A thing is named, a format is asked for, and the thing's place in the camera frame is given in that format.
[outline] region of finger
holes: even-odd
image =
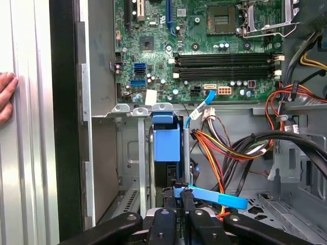
[[[0,92],[10,83],[15,77],[14,73],[2,73],[0,75]]]
[[[12,112],[12,105],[10,102],[6,103],[2,111],[0,111],[0,125],[3,125],[9,118]]]
[[[14,78],[11,82],[0,92],[0,110],[5,106],[5,104],[9,101],[10,97],[15,91],[17,87],[18,79]]]

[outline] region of chip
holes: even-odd
[[[154,37],[140,37],[139,38],[139,49],[142,52],[154,51]]]
[[[231,6],[208,6],[207,34],[234,34],[236,28],[236,12]]]

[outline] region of blue latch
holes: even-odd
[[[153,132],[154,161],[180,161],[180,128],[158,129]]]
[[[153,124],[173,124],[174,115],[172,112],[153,112]]]
[[[245,198],[238,198],[233,195],[221,194],[216,191],[205,190],[199,187],[189,185],[188,189],[192,189],[192,194],[196,199],[201,199],[207,202],[220,204],[223,206],[247,209],[248,200]],[[180,193],[185,190],[185,187],[174,188],[174,194],[176,198],[180,197]]]

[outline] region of black ram slot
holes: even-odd
[[[180,67],[212,66],[248,66],[265,65],[271,60],[270,54],[211,54],[211,55],[177,55],[175,59]]]
[[[179,78],[182,80],[237,80],[264,79],[271,77],[268,67],[233,67],[233,68],[181,68]]]
[[[131,0],[124,0],[124,21],[128,31],[131,29]]]

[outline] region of white cable tie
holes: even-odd
[[[280,123],[281,121],[287,121],[288,115],[280,115],[276,117],[276,122]]]

